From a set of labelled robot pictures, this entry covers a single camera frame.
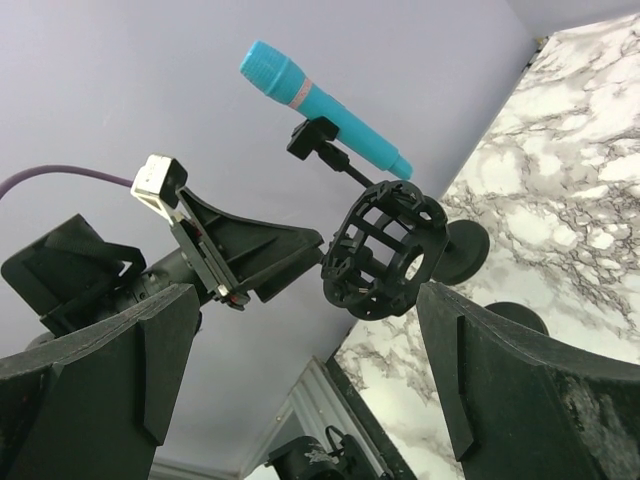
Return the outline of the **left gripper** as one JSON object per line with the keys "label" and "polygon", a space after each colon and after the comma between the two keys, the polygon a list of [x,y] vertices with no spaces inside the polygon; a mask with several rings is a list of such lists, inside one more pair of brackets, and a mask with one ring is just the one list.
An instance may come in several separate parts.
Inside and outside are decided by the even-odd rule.
{"label": "left gripper", "polygon": [[[175,191],[171,233],[206,295],[230,308],[245,308],[254,291],[266,303],[322,259],[322,236],[313,229],[232,215],[195,195]],[[232,270],[239,270],[238,281]]]}

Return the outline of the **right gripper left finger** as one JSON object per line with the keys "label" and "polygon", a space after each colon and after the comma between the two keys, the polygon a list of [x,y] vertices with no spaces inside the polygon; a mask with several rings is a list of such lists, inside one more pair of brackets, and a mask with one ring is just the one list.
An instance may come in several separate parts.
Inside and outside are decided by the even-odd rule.
{"label": "right gripper left finger", "polygon": [[2,359],[2,478],[147,478],[195,331],[195,289],[174,285]]}

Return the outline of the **blue microphone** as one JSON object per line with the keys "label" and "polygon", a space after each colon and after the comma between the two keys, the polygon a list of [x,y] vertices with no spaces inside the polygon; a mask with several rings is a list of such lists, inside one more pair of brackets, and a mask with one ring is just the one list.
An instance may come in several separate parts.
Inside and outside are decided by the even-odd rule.
{"label": "blue microphone", "polygon": [[408,180],[413,167],[397,147],[333,96],[318,87],[288,56],[256,41],[239,70],[259,91],[309,120],[325,117],[338,127],[337,139],[381,171]]}

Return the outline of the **black blue-microphone desk stand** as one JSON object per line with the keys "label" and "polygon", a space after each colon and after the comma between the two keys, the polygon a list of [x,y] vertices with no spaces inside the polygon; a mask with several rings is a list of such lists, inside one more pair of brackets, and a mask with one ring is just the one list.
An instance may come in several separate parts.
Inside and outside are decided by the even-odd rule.
{"label": "black blue-microphone desk stand", "polygon": [[334,234],[322,264],[331,286],[366,290],[422,283],[430,279],[456,285],[486,262],[487,230],[471,220],[449,221],[442,205],[408,181],[373,183],[338,148],[338,127],[325,117],[305,120],[293,130],[287,151],[300,160],[315,153],[365,190]]}

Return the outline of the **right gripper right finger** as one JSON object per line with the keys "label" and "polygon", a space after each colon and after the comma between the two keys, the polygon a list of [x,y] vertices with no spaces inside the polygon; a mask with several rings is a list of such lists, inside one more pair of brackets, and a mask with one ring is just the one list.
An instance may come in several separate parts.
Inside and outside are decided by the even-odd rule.
{"label": "right gripper right finger", "polygon": [[636,479],[639,368],[421,286],[420,329],[468,479]]}

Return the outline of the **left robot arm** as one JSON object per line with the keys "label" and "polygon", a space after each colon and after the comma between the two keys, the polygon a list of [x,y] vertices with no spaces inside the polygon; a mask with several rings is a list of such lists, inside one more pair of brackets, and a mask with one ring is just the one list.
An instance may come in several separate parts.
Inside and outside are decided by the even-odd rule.
{"label": "left robot arm", "polygon": [[323,238],[313,229],[231,215],[187,187],[176,194],[187,212],[170,228],[178,247],[153,265],[75,215],[7,259],[1,275],[61,337],[174,284],[194,286],[201,305],[242,311],[253,296],[270,301],[323,257]]}

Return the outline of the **black shock mount desk stand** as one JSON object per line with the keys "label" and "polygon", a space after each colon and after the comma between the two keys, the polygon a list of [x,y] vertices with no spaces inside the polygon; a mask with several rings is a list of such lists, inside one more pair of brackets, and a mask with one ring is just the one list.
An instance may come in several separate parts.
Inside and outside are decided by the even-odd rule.
{"label": "black shock mount desk stand", "polygon": [[422,284],[472,278],[490,245],[482,225],[449,221],[413,183],[383,181],[364,191],[334,234],[322,261],[324,296],[360,320],[402,316]]}

